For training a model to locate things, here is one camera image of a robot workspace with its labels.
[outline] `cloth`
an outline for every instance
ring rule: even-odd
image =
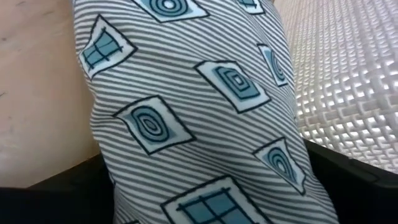
[[[114,223],[338,223],[268,0],[76,0]]]

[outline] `woven grid pattern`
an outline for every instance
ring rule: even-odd
[[[303,137],[398,173],[398,1],[276,0]]]

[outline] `beige wall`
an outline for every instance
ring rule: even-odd
[[[98,153],[67,0],[2,0],[0,186],[27,187]]]

